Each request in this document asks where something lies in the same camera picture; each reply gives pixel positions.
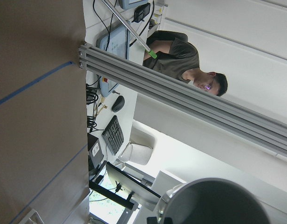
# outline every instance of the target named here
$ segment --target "keyboard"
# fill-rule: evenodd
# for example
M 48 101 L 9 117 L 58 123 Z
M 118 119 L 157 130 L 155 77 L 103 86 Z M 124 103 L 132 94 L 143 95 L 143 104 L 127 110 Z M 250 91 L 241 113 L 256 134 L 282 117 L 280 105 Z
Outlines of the keyboard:
M 102 132 L 102 137 L 106 141 L 111 152 L 115 155 L 124 142 L 123 132 L 116 115 L 113 116 Z

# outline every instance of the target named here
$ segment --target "man's ear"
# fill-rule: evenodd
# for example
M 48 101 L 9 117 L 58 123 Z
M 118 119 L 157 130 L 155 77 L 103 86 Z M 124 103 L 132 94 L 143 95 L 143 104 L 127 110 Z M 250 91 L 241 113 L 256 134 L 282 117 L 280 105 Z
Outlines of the man's ear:
M 216 72 L 210 71 L 210 72 L 208 72 L 208 75 L 211 76 L 211 77 L 214 77 L 216 75 Z

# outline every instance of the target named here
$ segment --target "black mouse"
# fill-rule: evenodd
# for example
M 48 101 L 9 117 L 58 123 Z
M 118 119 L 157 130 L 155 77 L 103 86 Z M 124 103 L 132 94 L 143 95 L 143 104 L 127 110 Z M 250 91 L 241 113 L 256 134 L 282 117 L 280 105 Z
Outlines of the black mouse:
M 118 98 L 116 99 L 115 103 L 113 104 L 113 106 L 111 107 L 111 110 L 113 112 L 118 112 L 119 110 L 122 109 L 122 107 L 125 104 L 125 99 L 123 96 L 118 96 Z

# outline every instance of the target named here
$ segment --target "gray t-shirt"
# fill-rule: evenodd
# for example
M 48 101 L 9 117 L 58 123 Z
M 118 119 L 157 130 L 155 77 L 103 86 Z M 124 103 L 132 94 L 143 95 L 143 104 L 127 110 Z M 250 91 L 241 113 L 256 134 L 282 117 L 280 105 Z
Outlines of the gray t-shirt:
M 193 68 L 199 68 L 198 50 L 190 43 L 176 38 L 168 54 L 157 52 L 157 58 L 152 57 L 144 60 L 143 66 L 158 71 L 172 78 L 188 83 L 182 74 Z

